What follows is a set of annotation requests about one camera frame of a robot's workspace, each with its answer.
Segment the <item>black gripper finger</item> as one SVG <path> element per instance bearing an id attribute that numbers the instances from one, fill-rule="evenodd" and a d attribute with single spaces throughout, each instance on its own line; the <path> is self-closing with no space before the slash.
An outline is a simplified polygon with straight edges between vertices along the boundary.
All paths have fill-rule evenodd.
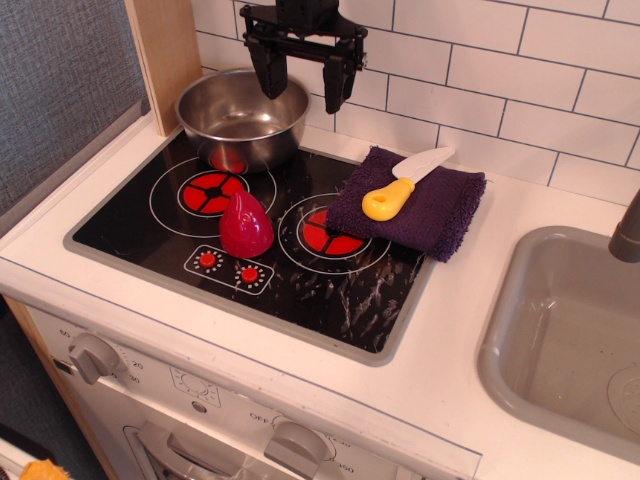
<path id="1" fill-rule="evenodd" d="M 260 39 L 254 34 L 246 35 L 245 46 L 263 93 L 269 99 L 278 98 L 288 83 L 286 55 L 273 39 Z"/>
<path id="2" fill-rule="evenodd" d="M 357 50 L 332 53 L 324 60 L 324 98 L 328 114 L 338 112 L 351 97 L 356 73 L 361 69 L 362 55 Z"/>

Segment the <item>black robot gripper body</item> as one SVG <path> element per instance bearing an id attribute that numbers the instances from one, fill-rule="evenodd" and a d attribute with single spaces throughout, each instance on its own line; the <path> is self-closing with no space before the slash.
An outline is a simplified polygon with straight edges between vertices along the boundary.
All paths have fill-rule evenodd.
<path id="1" fill-rule="evenodd" d="M 288 56 L 324 62 L 332 53 L 357 50 L 365 63 L 365 27 L 342 16 L 337 1 L 277 1 L 240 9 L 247 34 L 273 39 Z"/>

